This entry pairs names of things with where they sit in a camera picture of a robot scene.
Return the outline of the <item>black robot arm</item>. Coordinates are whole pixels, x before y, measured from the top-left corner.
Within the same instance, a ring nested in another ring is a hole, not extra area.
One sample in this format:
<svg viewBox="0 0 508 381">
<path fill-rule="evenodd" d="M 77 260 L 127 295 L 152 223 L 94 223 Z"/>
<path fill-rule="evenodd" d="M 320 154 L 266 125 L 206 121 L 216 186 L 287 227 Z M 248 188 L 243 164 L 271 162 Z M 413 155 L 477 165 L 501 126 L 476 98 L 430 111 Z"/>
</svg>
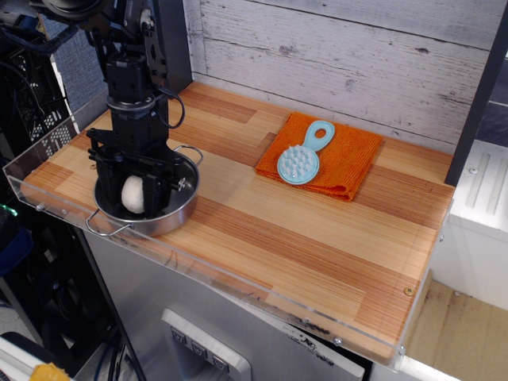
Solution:
<svg viewBox="0 0 508 381">
<path fill-rule="evenodd" d="M 183 161 L 167 146 L 173 128 L 167 101 L 177 95 L 165 87 L 167 61 L 151 8 L 144 1 L 45 1 L 43 5 L 49 17 L 87 32 L 108 86 L 112 128 L 87 131 L 103 197 L 116 209 L 124 207 L 121 191 L 134 175 L 141 180 L 140 214 L 160 216 L 171 191 L 182 188 Z"/>
</svg>

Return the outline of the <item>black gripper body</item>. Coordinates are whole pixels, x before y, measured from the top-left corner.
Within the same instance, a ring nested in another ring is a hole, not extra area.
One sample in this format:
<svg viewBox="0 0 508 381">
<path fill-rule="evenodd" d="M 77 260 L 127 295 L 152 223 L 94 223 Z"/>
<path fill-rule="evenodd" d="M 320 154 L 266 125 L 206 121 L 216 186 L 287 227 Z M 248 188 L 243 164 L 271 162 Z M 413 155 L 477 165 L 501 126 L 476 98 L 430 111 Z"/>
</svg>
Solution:
<svg viewBox="0 0 508 381">
<path fill-rule="evenodd" d="M 169 132 L 174 128 L 168 124 L 169 109 L 154 106 L 110 111 L 111 130 L 91 128 L 86 132 L 91 143 L 90 159 L 95 164 L 99 160 L 119 163 L 128 177 L 171 176 L 172 191 L 181 190 L 183 159 L 167 146 Z"/>
</svg>

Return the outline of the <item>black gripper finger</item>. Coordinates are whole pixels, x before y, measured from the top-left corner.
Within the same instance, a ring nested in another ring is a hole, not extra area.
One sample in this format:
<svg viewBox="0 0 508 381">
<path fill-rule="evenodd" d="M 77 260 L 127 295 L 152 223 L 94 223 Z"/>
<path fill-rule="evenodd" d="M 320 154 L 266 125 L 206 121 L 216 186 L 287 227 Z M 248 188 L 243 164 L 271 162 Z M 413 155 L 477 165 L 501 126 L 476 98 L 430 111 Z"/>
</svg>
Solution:
<svg viewBox="0 0 508 381">
<path fill-rule="evenodd" d="M 119 163 L 97 161 L 98 205 L 106 210 L 122 208 L 121 191 L 128 177 Z"/>
<path fill-rule="evenodd" d="M 147 175 L 143 179 L 144 215 L 159 217 L 168 206 L 173 178 L 171 176 Z"/>
</svg>

